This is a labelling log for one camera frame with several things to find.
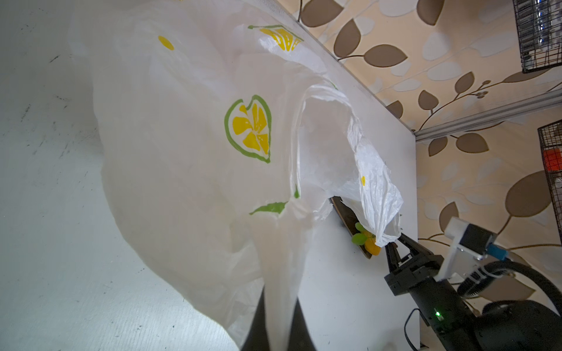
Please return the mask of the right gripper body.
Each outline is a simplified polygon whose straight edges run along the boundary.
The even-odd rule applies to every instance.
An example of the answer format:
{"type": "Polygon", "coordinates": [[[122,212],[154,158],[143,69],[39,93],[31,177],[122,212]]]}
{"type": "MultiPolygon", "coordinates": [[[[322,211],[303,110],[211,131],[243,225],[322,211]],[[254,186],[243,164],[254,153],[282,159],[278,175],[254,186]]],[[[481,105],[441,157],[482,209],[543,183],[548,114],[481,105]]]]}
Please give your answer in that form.
{"type": "Polygon", "coordinates": [[[443,261],[443,256],[436,254],[418,260],[401,259],[399,268],[393,273],[388,273],[384,279],[394,296],[404,295],[411,291],[422,295],[448,291],[447,282],[436,282],[434,279],[441,269],[443,261]]]}

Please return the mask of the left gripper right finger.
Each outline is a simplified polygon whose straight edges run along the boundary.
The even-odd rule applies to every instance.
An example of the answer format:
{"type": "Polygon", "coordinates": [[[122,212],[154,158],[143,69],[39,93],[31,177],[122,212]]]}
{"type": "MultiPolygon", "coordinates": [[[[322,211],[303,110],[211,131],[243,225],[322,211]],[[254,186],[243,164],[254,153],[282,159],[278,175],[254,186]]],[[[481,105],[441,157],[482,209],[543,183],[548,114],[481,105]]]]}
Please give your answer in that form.
{"type": "Polygon", "coordinates": [[[294,309],[288,351],[316,351],[299,300],[294,309]]]}

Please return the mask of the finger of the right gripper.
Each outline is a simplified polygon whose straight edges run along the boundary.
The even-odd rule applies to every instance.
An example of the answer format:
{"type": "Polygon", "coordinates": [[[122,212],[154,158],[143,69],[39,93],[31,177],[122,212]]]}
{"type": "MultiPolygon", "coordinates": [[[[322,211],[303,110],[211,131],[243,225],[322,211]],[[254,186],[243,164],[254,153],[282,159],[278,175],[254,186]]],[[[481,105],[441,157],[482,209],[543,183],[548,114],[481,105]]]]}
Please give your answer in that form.
{"type": "Polygon", "coordinates": [[[398,238],[398,241],[403,244],[409,251],[409,253],[402,258],[402,260],[418,260],[420,258],[428,258],[433,255],[433,253],[427,248],[423,247],[417,241],[414,241],[409,236],[402,233],[398,238]]]}
{"type": "Polygon", "coordinates": [[[401,257],[395,243],[389,243],[385,246],[386,259],[389,267],[389,273],[393,273],[400,266],[401,257]]]}

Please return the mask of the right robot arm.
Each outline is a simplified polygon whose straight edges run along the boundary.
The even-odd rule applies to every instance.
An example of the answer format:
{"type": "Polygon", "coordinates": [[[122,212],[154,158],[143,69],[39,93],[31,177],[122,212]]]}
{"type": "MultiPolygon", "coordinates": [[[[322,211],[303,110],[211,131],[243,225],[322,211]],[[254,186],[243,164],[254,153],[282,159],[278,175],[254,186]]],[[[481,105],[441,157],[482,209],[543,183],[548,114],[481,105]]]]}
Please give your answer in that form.
{"type": "Polygon", "coordinates": [[[446,350],[561,349],[561,291],[540,272],[510,260],[495,261],[454,288],[447,280],[436,281],[438,270],[444,266],[442,256],[406,235],[398,241],[409,253],[400,257],[396,244],[386,246],[386,283],[394,295],[413,298],[416,312],[446,350]],[[531,300],[503,300],[490,302],[475,315],[466,299],[484,292],[509,272],[530,279],[555,308],[531,300]]]}

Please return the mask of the white plastic bag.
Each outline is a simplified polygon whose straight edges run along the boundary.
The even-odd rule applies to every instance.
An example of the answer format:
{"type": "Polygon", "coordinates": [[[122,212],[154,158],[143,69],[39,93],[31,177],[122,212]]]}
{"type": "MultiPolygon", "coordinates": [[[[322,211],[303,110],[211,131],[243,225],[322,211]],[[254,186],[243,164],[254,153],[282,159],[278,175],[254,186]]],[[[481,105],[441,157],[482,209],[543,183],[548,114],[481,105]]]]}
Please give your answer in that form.
{"type": "Polygon", "coordinates": [[[82,1],[76,17],[121,234],[237,344],[263,306],[287,350],[330,198],[396,239],[402,196],[348,97],[252,1],[82,1]]]}

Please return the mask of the yellow fake lemon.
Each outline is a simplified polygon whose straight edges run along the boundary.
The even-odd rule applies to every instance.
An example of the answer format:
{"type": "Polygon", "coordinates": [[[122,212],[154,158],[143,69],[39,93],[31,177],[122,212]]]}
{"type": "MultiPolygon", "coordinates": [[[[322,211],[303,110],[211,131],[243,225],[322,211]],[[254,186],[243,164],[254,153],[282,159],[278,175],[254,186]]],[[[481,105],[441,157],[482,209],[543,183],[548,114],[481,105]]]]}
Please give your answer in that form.
{"type": "Polygon", "coordinates": [[[381,248],[376,244],[376,236],[366,230],[360,222],[355,224],[355,228],[357,233],[352,236],[352,242],[357,246],[363,247],[372,256],[378,256],[381,248]]]}

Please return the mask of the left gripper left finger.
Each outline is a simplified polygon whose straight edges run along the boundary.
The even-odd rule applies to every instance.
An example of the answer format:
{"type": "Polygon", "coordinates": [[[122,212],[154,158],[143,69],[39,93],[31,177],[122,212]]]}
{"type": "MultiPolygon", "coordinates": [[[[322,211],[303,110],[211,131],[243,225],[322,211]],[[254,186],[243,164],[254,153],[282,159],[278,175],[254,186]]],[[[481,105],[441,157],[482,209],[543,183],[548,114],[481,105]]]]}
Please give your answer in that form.
{"type": "Polygon", "coordinates": [[[266,331],[265,292],[262,290],[250,331],[241,351],[270,351],[266,331]]]}

